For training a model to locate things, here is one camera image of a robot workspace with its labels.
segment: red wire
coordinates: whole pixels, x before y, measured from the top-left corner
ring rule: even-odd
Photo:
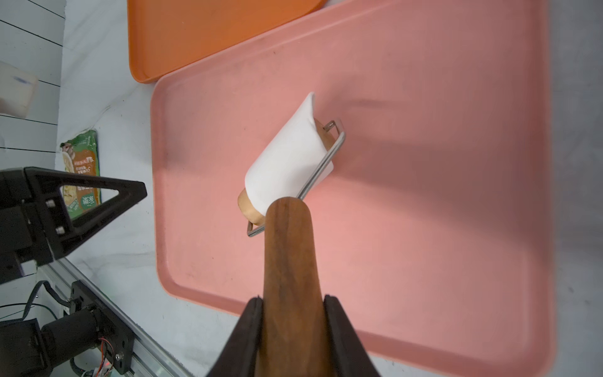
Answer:
[[[101,342],[101,366],[98,367],[98,371],[96,372],[96,375],[94,377],[98,377],[98,374],[101,372],[101,368],[103,367],[103,364],[105,363],[105,352],[103,351],[103,346],[104,346],[105,342]]]
[[[105,375],[107,375],[109,372],[111,372],[111,369],[113,369],[113,367],[115,366],[115,349],[113,348],[113,345],[111,344],[111,342],[109,342],[105,338],[99,338],[99,339],[102,340],[103,342],[105,342],[105,341],[107,342],[107,344],[111,347],[111,353],[113,354],[113,362],[111,363],[111,368],[109,368],[109,370],[105,373]]]

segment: cable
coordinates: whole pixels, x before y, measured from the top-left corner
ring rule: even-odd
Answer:
[[[31,304],[34,302],[34,299],[36,298],[36,294],[37,294],[38,290],[40,290],[40,287],[42,286],[42,284],[44,284],[44,288],[46,288],[46,292],[48,292],[50,294],[50,296],[52,296],[52,298],[56,302],[58,302],[59,304],[61,304],[63,306],[69,307],[69,302],[61,299],[61,297],[59,297],[58,294],[52,289],[52,287],[50,286],[50,283],[47,280],[40,280],[40,281],[38,281],[38,283],[36,283],[36,286],[30,293],[30,298],[27,300],[27,304],[25,304],[25,309],[23,310],[23,318],[22,318],[23,320],[25,319],[25,317],[27,317],[27,314],[29,314],[30,309],[31,309]]]
[[[74,371],[74,373],[78,376],[83,376],[85,374],[85,370],[78,367],[77,365],[75,365],[75,359],[71,358],[71,360],[69,360],[69,365],[71,366],[71,369]]]
[[[94,377],[98,377],[98,374],[101,373],[101,369],[103,367],[103,364],[105,363],[105,351],[103,351],[103,346],[104,346],[105,342],[101,342],[101,365],[98,367],[98,371],[96,372],[96,375]]]
[[[0,308],[6,308],[7,306],[17,306],[17,305],[27,305],[27,303],[26,303],[26,302],[20,302],[20,303],[10,303],[10,304],[8,304],[8,305],[2,305],[2,306],[0,306]],[[51,308],[49,308],[49,307],[47,307],[46,305],[42,305],[42,304],[40,304],[40,303],[32,303],[32,305],[33,305],[33,306],[41,306],[42,308],[45,308],[46,310],[48,310],[48,311],[50,312],[50,314],[52,314],[52,316],[54,317],[54,319],[56,319],[56,320],[58,319],[58,318],[57,318],[57,315],[56,315],[56,314],[54,314],[54,312],[52,311],[52,309],[51,309]],[[19,313],[20,313],[20,312],[22,312],[23,310],[20,310],[20,311],[18,311],[18,312],[15,312],[15,313],[12,313],[12,314],[9,314],[9,315],[5,315],[4,317],[0,318],[0,320],[1,320],[1,319],[4,319],[4,318],[6,318],[6,317],[10,317],[11,315],[19,314]]]
[[[109,374],[109,372],[111,372],[111,369],[113,369],[113,367],[115,366],[115,349],[113,348],[113,345],[111,344],[111,342],[109,342],[108,340],[106,340],[105,338],[99,338],[101,341],[106,341],[107,344],[111,347],[111,354],[113,355],[113,362],[111,363],[111,368],[109,368],[108,371],[105,372],[105,376]]]

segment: green package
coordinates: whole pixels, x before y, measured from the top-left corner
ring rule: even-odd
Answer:
[[[68,173],[99,176],[96,131],[89,130],[64,143],[61,152]],[[101,203],[101,190],[82,186],[63,186],[63,200],[71,218],[76,218]]]

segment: wooden rolling pin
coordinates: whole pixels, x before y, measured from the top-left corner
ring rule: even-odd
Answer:
[[[266,213],[264,315],[256,376],[334,375],[310,210],[281,198]]]
[[[316,132],[320,136],[320,139],[323,142],[324,147],[327,149],[331,149],[333,144],[335,143],[335,138],[328,132],[324,130],[324,125],[319,122],[316,118],[314,118],[314,123],[316,123]],[[253,204],[249,200],[247,196],[247,190],[243,189],[239,194],[239,198],[237,199],[239,209],[243,213],[243,216],[252,224],[257,226],[264,225],[266,221],[264,215],[262,215],[257,209],[253,207]]]

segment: orange tray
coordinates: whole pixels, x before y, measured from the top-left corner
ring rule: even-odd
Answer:
[[[341,118],[306,197],[323,294],[369,352],[532,377],[555,349],[544,1],[348,0],[164,76],[151,99],[157,274],[239,314],[264,236],[247,169],[306,98]]]
[[[130,71],[140,83],[320,9],[326,0],[128,0]]]

